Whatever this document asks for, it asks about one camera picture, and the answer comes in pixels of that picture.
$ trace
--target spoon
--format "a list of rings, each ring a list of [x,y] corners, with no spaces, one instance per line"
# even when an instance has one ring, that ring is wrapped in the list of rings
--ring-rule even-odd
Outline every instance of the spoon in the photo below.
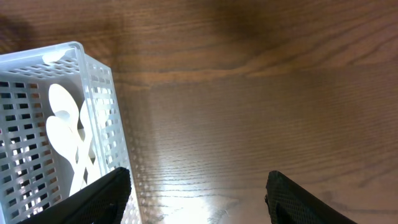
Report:
[[[77,143],[67,124],[61,118],[49,116],[45,128],[53,148],[72,165],[75,171]]]
[[[77,131],[79,109],[69,92],[59,84],[52,84],[49,88],[49,102],[53,113],[68,124],[74,138],[80,139]]]
[[[94,164],[91,162],[91,159],[87,156],[88,151],[90,150],[91,140],[93,139],[93,133],[91,131],[91,124],[90,124],[90,116],[88,114],[87,102],[86,100],[83,102],[80,110],[80,122],[85,129],[85,140],[84,140],[84,155],[86,156],[87,166],[88,169],[88,180],[87,184],[91,184],[92,182],[98,180],[101,177],[100,168],[98,166],[98,157],[96,156]]]

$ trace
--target basket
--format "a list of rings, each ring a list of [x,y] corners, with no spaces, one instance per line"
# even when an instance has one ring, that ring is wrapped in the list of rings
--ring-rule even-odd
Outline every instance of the basket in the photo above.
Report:
[[[101,176],[120,166],[131,173],[109,67],[78,42],[0,55],[0,223],[20,222],[68,197],[71,168],[45,130],[53,115],[48,96],[53,83],[67,89],[77,105],[86,100]],[[132,174],[131,180],[122,222],[140,223]]]

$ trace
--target table surface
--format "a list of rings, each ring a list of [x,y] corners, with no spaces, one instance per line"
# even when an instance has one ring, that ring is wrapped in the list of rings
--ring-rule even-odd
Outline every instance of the table surface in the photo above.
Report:
[[[77,40],[112,68],[146,223],[270,223],[271,170],[398,220],[396,0],[0,6],[0,53]]]

